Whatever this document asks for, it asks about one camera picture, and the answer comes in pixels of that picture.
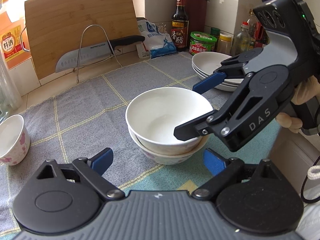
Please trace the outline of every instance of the orange liquid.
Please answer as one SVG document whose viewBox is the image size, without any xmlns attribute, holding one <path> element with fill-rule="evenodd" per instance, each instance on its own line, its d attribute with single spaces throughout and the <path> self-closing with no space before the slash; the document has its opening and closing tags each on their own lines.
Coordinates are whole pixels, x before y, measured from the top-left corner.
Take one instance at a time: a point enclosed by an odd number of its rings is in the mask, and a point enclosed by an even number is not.
<svg viewBox="0 0 320 240">
<path fill-rule="evenodd" d="M 8 33 L 10 30 L 17 27 L 18 25 L 20 25 L 20 28 L 22 31 L 23 28 L 25 27 L 24 21 L 25 20 L 22 18 L 16 22 L 12 23 L 8 17 L 7 12 L 0 14 L 0 40 L 2 39 L 2 35 L 4 35 L 5 33 Z M 28 42 L 28 36 L 27 36 L 27 30 L 25 30 L 22 33 L 22 41 L 24 43 L 24 47 L 26 49 L 30 49 L 29 42 Z M 16 44 L 20 44 L 20 34 L 16 38 Z M 12 59 L 7 61 L 8 68 L 11 69 L 29 58 L 31 58 L 31 53 L 23 51 L 23 53 L 15 56 Z"/>
</svg>

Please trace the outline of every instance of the wooden cutting board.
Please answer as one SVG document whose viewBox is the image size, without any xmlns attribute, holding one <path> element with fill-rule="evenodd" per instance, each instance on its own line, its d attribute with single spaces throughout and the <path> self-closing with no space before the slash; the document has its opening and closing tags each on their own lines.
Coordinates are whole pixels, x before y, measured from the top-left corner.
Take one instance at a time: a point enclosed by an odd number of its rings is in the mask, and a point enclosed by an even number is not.
<svg viewBox="0 0 320 240">
<path fill-rule="evenodd" d="M 54 73 L 62 55 L 79 49 L 91 24 L 101 25 L 110 40 L 140 35 L 132 0 L 27 0 L 25 14 L 38 79 Z M 104 41 L 103 31 L 91 27 L 82 47 Z"/>
</svg>

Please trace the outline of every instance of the green plastic lid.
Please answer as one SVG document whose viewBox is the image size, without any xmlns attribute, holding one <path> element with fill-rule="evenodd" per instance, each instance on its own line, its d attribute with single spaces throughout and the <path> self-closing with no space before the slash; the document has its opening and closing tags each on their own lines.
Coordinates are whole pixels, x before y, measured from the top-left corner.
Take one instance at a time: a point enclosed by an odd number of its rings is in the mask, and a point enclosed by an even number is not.
<svg viewBox="0 0 320 240">
<path fill-rule="evenodd" d="M 212 27 L 210 34 L 211 35 L 215 35 L 215 36 L 219 36 L 220 35 L 220 31 L 221 31 L 220 29 Z"/>
<path fill-rule="evenodd" d="M 208 33 L 202 33 L 202 32 L 192 32 L 191 38 L 197 40 L 197 41 L 205 41 L 209 43 L 215 43 L 217 42 L 217 38 L 208 34 Z"/>
</svg>

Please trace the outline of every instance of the camera lens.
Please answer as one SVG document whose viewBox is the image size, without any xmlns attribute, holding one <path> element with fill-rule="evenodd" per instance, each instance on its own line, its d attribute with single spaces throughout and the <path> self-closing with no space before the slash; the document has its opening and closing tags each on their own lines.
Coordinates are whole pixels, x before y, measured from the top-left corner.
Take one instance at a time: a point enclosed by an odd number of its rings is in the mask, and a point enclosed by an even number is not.
<svg viewBox="0 0 320 240">
<path fill-rule="evenodd" d="M 282 18 L 280 17 L 280 14 L 278 14 L 277 11 L 273 11 L 273 16 L 276 18 L 277 22 L 279 23 L 279 25 L 284 28 L 285 24 L 284 21 L 282 20 Z"/>
<path fill-rule="evenodd" d="M 258 13 L 258 17 L 260 19 L 260 21 L 264 24 L 264 25 L 267 25 L 268 22 L 267 22 L 267 19 L 262 15 L 262 13 Z"/>
<path fill-rule="evenodd" d="M 264 14 L 265 17 L 267 18 L 267 20 L 268 20 L 268 22 L 271 24 L 271 26 L 275 28 L 275 27 L 276 27 L 276 22 L 275 22 L 275 20 L 273 19 L 273 17 L 271 16 L 271 14 L 270 14 L 268 11 L 266 11 L 266 10 L 263 11 L 263 14 Z"/>
</svg>

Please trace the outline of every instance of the orange plastic jug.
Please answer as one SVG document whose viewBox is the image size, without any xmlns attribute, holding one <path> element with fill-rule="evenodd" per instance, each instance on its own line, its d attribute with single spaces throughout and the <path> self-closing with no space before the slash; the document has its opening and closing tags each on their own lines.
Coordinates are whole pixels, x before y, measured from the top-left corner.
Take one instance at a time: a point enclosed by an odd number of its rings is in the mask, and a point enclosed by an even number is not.
<svg viewBox="0 0 320 240">
<path fill-rule="evenodd" d="M 0 39 L 1 49 L 8 68 L 11 69 L 31 57 L 21 47 L 20 33 L 25 27 L 25 19 L 19 12 L 14 11 L 14 5 L 10 0 L 2 0 L 0 9 Z M 23 46 L 30 49 L 27 31 L 22 33 Z"/>
</svg>

